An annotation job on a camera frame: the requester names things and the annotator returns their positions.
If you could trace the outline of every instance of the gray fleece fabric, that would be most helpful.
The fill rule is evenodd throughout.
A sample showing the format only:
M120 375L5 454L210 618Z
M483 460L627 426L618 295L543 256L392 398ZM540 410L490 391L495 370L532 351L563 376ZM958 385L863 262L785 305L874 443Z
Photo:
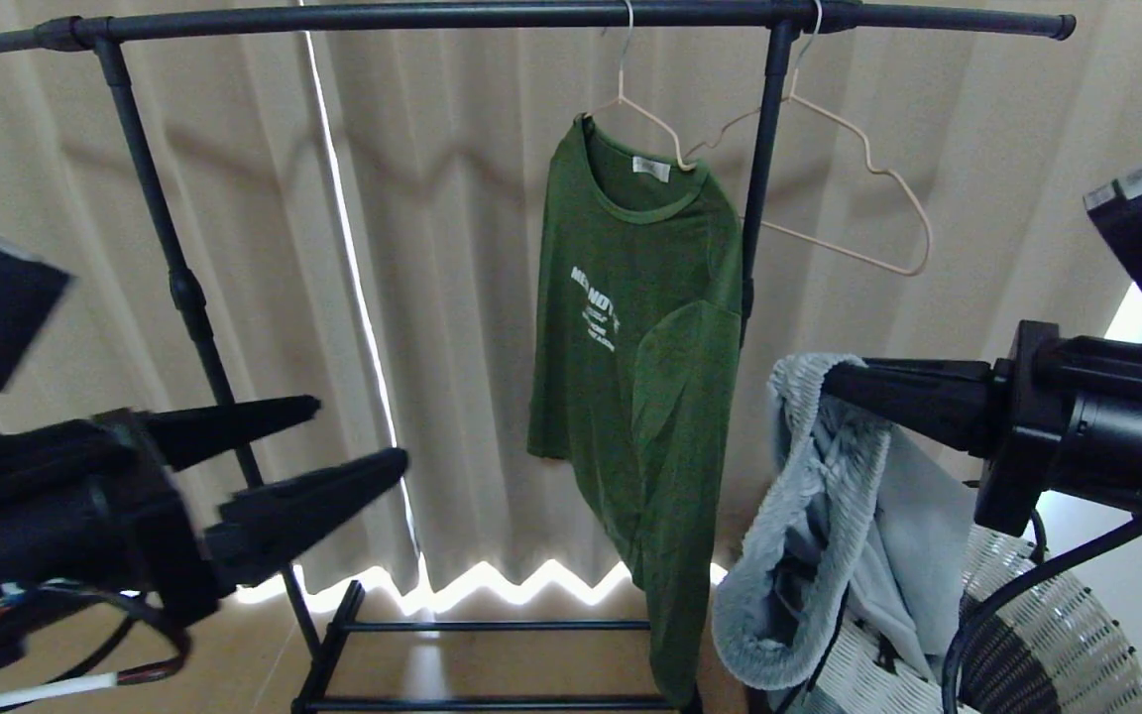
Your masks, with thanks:
M796 354L780 360L770 376L774 412L781 419L775 433L785 426L790 443L785 452L779 450L785 464L743 539L742 560L725 575L711 607L717 655L751 688L796 687L815 669L875 520L891 424L838 399L821 398L826 372L843 362L864 366L853 354ZM815 431L830 434L822 448ZM787 534L810 528L806 507L819 496L826 498L828 543L811 577L794 580L798 592L793 594L802 605L790 611L794 628L780 634L777 623L758 613L763 602L783 600L774 596L780 567L805 568L807 557L789 554Z

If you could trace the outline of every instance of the crew neckline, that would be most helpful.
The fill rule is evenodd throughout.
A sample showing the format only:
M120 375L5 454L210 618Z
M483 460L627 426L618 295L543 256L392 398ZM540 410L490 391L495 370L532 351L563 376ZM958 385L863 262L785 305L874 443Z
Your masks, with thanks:
M586 135L586 130L593 128L594 139L600 139L606 145L608 149L617 151L617 153L625 154L625 157L641 157L643 159L650 159L652 161L661 161L665 163L670 163L675 171L681 171L681 168L676 166L676 159L671 157L664 157L662 154L650 154L648 151L638 151L633 149L622 142L613 139L611 135L606 131L602 131L602 127L593 121L593 117L585 117L579 114L574 119L574 134L576 134L576 151L579 154L580 167L585 173L585 179L589 183L589 188L593 191L594 198L597 198L597 202L602 203L602 208L606 209L608 214L620 218L622 222L630 223L658 223L666 220L666 218L671 218L681 212L681 209L689 207L690 203L694 202L694 199L699 198L699 193L702 192L702 185L707 182L708 177L708 163L703 159L697 159L694 161L694 180L690 182L689 191L685 191L684 195L676 199L673 203L667 203L666 207L648 208L644 211L635 211L632 208L625 208L611 200L609 195L602 190L602 185L598 184L597 177L593 175L593 163L589 162L589 136Z

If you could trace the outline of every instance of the beige wire hanger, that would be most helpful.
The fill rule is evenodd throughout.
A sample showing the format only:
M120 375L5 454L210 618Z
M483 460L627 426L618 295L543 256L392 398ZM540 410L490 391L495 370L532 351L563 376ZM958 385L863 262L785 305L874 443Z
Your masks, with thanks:
M915 212L919 214L919 222L923 223L924 225L924 256L919 258L919 264L916 264L915 267L893 266L893 264L891 263L885 263L883 260L879 260L877 258L871 258L869 256L862 256L861 252L838 247L838 244L826 243L825 240L819 240L811 235L805 235L803 234L803 232L789 230L788 227L777 225L775 223L761 222L761 225L767 227L767 230L785 232L785 234L787 235L790 235L793 238L798 238L803 241L806 241L806 243L817 244L817 247L819 248L825 248L828 250L833 250L834 252L842 254L842 256L847 256L849 258L854 258L856 260L861 260L862 263L869 263L871 264L871 266L883 267L884 271L898 273L898 275L915 276L924 272L924 267L928 265L928 256L933 251L933 223L928 220L928 212L924 211L924 206L919 202L919 199L915 198L915 191L910 190L910 185L907 185L906 179L903 179L901 175L899 175L896 171L892 169L879 169L870 161L870 138L869 136L867 136L866 131L862 131L860 127L853 125L853 122L851 121L847 121L847 119L838 117L838 114L829 112L826 109L819 107L819 105L813 104L811 101L803 98L803 96L796 95L796 86L797 82L799 81L801 59L805 58L805 54L807 53L807 49L810 49L810 45L813 43L813 38L817 37L817 33L819 33L820 29L822 27L822 0L813 0L813 3L817 5L817 22L813 24L813 33L810 35L810 38L807 38L807 41L805 41L805 47L802 47L801 53L796 56L796 67L793 69L793 85L787 90L787 94L783 95L783 104L786 104L787 102L799 104L802 107L805 107L807 110L811 110L811 112L819 114L819 117L828 118L830 121L838 123L839 126L846 128L849 131L852 131L853 134L858 135L858 139L861 139L861 150L862 154L864 154L867 170L870 171L871 175L892 177L893 180L896 180L898 185L901 186L902 193L904 193L906 198L910 200L910 204L911 207L915 208ZM703 147L716 149L717 145L721 144L721 141L725 138L725 131L730 130L730 127L735 126L735 123L741 122L743 121L743 119L747 119L749 117L756 117L756 114L758 113L761 113L761 107L753 109L751 112L742 114L742 117L735 117L734 119L731 119L730 123L726 123L724 127L721 127L721 134L718 134L715 139L713 139L711 142L706 142L706 141L699 142L699 144L694 145L694 149L690 149L689 153L686 153L686 157L693 154L699 149Z
M594 114L602 112L603 109L614 107L616 104L622 104L625 107L630 107L637 110L641 117L646 117L653 125L660 127L661 130L667 131L667 135L673 137L673 145L676 147L676 168L683 171L694 170L697 163L685 163L683 154L681 153L681 138L676 136L676 131L673 131L670 126L664 122L664 119L654 117L654 114L648 112L641 104L625 96L625 58L628 56L628 45L634 40L634 3L632 0L625 0L625 5L628 5L628 35L625 37L625 47L620 50L620 90L617 91L616 98L603 104L602 107L592 110L590 112L585 112L585 118L594 117Z

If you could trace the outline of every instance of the green shirt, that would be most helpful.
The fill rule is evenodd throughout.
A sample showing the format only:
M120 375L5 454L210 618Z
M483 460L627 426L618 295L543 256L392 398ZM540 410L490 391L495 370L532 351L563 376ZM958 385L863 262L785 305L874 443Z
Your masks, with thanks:
M646 592L651 668L676 706L707 613L741 281L707 163L681 171L576 119L549 163L528 451L574 466Z

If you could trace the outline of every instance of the curtain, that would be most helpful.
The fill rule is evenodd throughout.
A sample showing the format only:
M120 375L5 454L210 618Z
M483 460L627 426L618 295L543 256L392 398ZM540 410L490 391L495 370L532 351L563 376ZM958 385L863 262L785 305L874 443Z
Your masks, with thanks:
M234 5L0 1L0 29ZM874 27L817 38L801 94L866 128L875 161L906 176L938 239L927 272L906 280L763 232L722 482L722 555L773 478L764 384L777 358L989 360L1007 352L1019 320L1101 334L1129 284L1081 198L1142 162L1142 3L959 5L1073 13L1078 31L1068 41ZM684 146L715 139L761 101L766 34L640 27L628 95ZM611 98L622 35L496 29L127 46L236 394L327 402L312 425L259 444L264 470L293 475L387 443L385 383L436 588L481 560L516 583L552 557L590 583L618 561L568 466L524 444L545 171L572 117ZM638 149L673 152L628 110L598 121ZM739 208L754 131L741 122L703 153ZM892 182L864 175L856 138L797 109L783 109L765 214L887 260L919 256L914 212ZM90 56L0 57L0 232L80 276L0 396L0 428L121 403L208 403ZM975 466L934 452L957 475ZM180 483L202 516L240 480L225 457ZM408 587L413 553L391 494L304 564L313 588L369 565Z

